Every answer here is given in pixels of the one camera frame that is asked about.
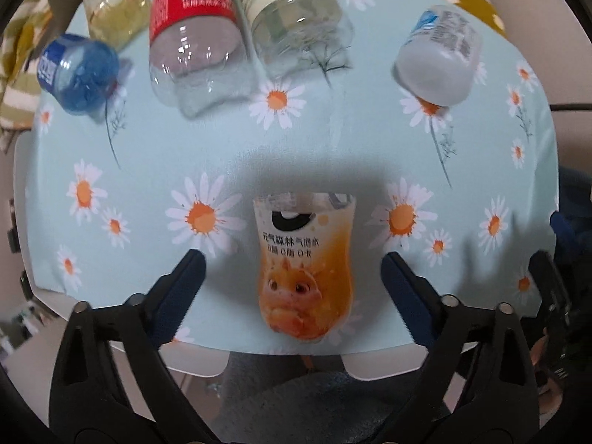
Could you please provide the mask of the left hand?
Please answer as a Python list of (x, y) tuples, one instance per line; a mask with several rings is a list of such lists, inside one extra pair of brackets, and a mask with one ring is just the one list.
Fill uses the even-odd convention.
[(538, 388), (539, 392), (539, 417), (542, 425), (549, 421), (561, 407), (563, 402), (564, 386), (555, 377), (546, 375), (543, 384)]

